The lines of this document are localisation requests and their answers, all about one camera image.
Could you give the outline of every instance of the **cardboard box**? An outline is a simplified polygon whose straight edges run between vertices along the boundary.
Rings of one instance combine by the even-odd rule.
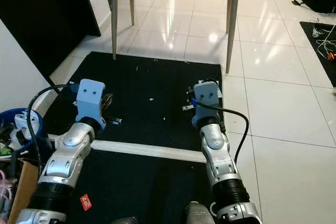
[[[27,161],[22,161],[23,167],[17,186],[15,198],[8,224],[15,224],[22,209],[28,206],[29,199],[32,196],[37,184],[37,167]]]

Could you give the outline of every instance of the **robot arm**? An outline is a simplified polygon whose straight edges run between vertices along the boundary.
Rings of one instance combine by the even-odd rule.
[[[217,84],[213,81],[194,86],[196,101],[218,107]],[[261,224],[256,206],[250,202],[249,194],[233,158],[229,154],[229,142],[221,132],[216,110],[196,106],[193,125],[199,129],[202,152],[206,158],[206,169],[218,209],[218,223]]]
[[[57,149],[48,160],[29,205],[21,211],[17,223],[65,223],[68,200],[90,152],[90,144],[96,133],[105,128],[100,104],[103,89],[101,82],[81,80],[77,94],[78,122],[58,137]]]

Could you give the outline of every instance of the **glossy floor tile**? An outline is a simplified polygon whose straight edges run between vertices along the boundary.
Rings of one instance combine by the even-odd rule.
[[[292,46],[284,21],[281,19],[238,16],[238,27],[242,41]]]
[[[187,36],[139,31],[129,54],[160,59],[183,60]]]
[[[193,12],[189,36],[209,39],[227,39],[226,13]],[[236,22],[235,40],[239,40],[238,22]]]
[[[227,0],[135,0],[134,26],[129,0],[118,0],[117,53],[221,64],[224,107],[249,118],[237,166],[264,224],[335,223],[336,97],[299,22],[335,24],[336,15],[291,1],[239,0],[229,74]],[[91,51],[111,52],[106,27],[51,79],[66,82]],[[225,113],[225,124],[234,156],[245,122]]]
[[[332,88],[331,82],[315,51],[313,49],[303,47],[297,47],[296,51],[298,52],[311,85]]]
[[[227,54],[227,40],[209,39],[199,37],[188,37],[185,49],[184,60],[195,62],[206,62],[212,64],[222,64],[225,68]],[[243,77],[242,57],[238,41],[234,42],[230,74],[232,76]]]
[[[167,34],[188,35],[191,17],[191,10],[167,10],[165,8],[152,7],[140,29]]]
[[[310,86],[246,79],[252,135],[336,147]]]
[[[245,41],[240,44],[245,77],[309,85],[295,47]]]
[[[253,146],[265,224],[336,222],[336,149],[259,137]]]

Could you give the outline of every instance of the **blue container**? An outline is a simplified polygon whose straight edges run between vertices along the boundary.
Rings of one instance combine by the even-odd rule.
[[[18,109],[7,110],[7,111],[4,111],[4,112],[0,113],[0,123],[4,123],[4,124],[14,123],[15,124],[14,116],[16,114],[22,114],[23,111],[25,111],[25,110],[26,110],[26,108],[18,108]],[[46,163],[48,161],[49,157],[52,154],[52,150],[49,147],[49,145],[47,144],[48,134],[43,127],[43,118],[39,113],[37,113],[36,111],[34,111],[34,112],[37,114],[38,122],[39,122],[39,128],[38,128],[38,131],[36,133],[37,144],[38,144],[38,147],[40,149],[41,159],[44,163]],[[32,150],[34,150],[32,148],[32,145],[31,145],[32,143],[33,143],[33,140],[30,140],[25,146],[23,146],[19,150],[19,152],[29,150],[29,152],[31,153]]]

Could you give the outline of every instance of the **black floor mat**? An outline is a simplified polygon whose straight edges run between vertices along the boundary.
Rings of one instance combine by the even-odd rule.
[[[316,43],[317,39],[314,38],[313,35],[312,35],[314,24],[315,23],[311,23],[311,22],[300,22],[300,25],[301,25],[304,33],[306,33],[306,36],[309,39],[310,44],[312,45],[313,49],[315,50],[317,56],[319,57],[319,60],[322,64],[325,72],[327,73],[327,76],[329,77],[332,86],[336,87],[336,63],[331,63],[331,62],[327,61],[326,58],[322,57],[318,53],[317,48],[318,48],[319,45]],[[320,35],[318,37],[318,39],[325,39],[326,36],[327,35]],[[328,37],[328,40],[336,40],[336,28],[334,28],[333,32]]]
[[[92,208],[84,211],[80,197]],[[212,201],[205,164],[91,150],[70,200],[67,223],[110,224],[136,217],[139,224],[185,224],[185,206]]]
[[[205,78],[222,86],[220,65],[123,55],[113,60],[100,52],[90,53],[70,80],[83,78],[105,83],[104,92],[113,93],[108,113],[122,119],[121,126],[108,123],[97,139],[194,151],[200,151],[201,142],[191,112],[182,111],[186,90]],[[75,93],[62,90],[44,117],[48,133],[69,130],[77,115],[75,100]]]

